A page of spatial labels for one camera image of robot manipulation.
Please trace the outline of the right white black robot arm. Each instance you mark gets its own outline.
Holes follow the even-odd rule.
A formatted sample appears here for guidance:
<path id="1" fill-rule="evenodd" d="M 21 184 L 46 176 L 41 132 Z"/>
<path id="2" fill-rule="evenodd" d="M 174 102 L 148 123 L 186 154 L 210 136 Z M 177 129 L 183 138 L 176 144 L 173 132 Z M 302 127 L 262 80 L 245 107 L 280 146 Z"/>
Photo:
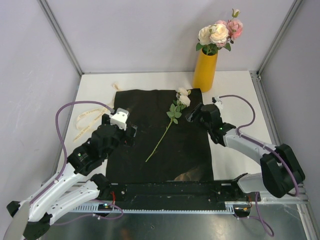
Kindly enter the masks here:
<path id="1" fill-rule="evenodd" d="M 289 145 L 269 144 L 241 133 L 236 126 L 222 120 L 215 104 L 199 103 L 186 119 L 205 129 L 215 144 L 236 150 L 260 165 L 260 173 L 245 173 L 230 188 L 235 200 L 242 201 L 253 192 L 269 192 L 282 198 L 291 190 L 298 191 L 298 185 L 305 180 L 305 173 Z"/>

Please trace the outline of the pink flower stem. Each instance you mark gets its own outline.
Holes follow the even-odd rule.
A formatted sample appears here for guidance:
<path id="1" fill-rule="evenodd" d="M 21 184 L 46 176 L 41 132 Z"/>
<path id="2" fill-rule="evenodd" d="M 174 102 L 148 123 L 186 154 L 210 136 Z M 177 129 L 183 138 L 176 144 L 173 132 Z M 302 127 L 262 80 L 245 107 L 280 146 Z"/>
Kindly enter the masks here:
<path id="1" fill-rule="evenodd" d="M 239 9 L 232 10 L 232 19 L 227 21 L 227 29 L 229 31 L 230 42 L 233 44 L 234 41 L 239 38 L 243 33 L 243 23 L 238 19 L 241 11 Z"/>
<path id="2" fill-rule="evenodd" d="M 214 25 L 214 30 L 211 33 L 210 39 L 218 48 L 223 48 L 229 39 L 229 30 L 227 23 L 223 20 L 217 21 Z"/>

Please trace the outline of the cream printed ribbon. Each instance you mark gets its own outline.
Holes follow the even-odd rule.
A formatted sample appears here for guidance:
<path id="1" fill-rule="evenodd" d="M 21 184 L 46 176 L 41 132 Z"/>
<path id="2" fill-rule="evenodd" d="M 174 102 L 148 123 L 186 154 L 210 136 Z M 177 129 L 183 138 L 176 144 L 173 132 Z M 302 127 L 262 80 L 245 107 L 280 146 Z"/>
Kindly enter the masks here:
<path id="1" fill-rule="evenodd" d="M 114 108 L 116 93 L 123 88 L 118 81 L 88 80 L 83 81 L 76 96 L 77 101 L 94 101 Z M 72 143 L 80 143 L 91 136 L 91 133 L 101 124 L 103 114 L 110 110 L 96 103 L 81 103 L 73 107 L 70 126 Z"/>

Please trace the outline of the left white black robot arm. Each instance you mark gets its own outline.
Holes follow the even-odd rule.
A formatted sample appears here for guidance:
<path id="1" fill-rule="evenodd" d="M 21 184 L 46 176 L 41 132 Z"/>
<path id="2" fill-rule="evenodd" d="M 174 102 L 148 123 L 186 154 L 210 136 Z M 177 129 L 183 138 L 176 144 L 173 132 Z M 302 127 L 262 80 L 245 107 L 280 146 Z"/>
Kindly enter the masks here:
<path id="1" fill-rule="evenodd" d="M 60 172 L 50 178 L 36 193 L 18 202 L 12 201 L 7 210 L 12 222 L 4 239 L 25 237 L 36 240 L 43 236 L 59 218 L 87 201 L 103 201 L 110 196 L 111 183 L 102 174 L 94 174 L 78 189 L 66 193 L 79 181 L 99 168 L 125 139 L 135 134 L 127 127 L 129 112 L 118 108 L 116 113 L 103 115 L 101 125 L 91 137 L 66 159 Z"/>

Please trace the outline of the black wrapping paper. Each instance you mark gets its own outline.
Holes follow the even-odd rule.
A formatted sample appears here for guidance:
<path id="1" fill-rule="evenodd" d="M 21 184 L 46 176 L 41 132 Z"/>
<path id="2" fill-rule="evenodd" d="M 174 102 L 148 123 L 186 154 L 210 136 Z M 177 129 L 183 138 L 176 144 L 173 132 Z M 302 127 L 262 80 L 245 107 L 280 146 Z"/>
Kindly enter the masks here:
<path id="1" fill-rule="evenodd" d="M 205 129 L 188 122 L 189 114 L 203 101 L 192 89 L 190 106 L 178 123 L 167 112 L 176 100 L 175 90 L 127 90 L 115 95 L 114 107 L 129 111 L 128 124 L 137 127 L 133 146 L 121 145 L 107 160 L 106 178 L 112 183 L 213 181 L 210 140 Z"/>

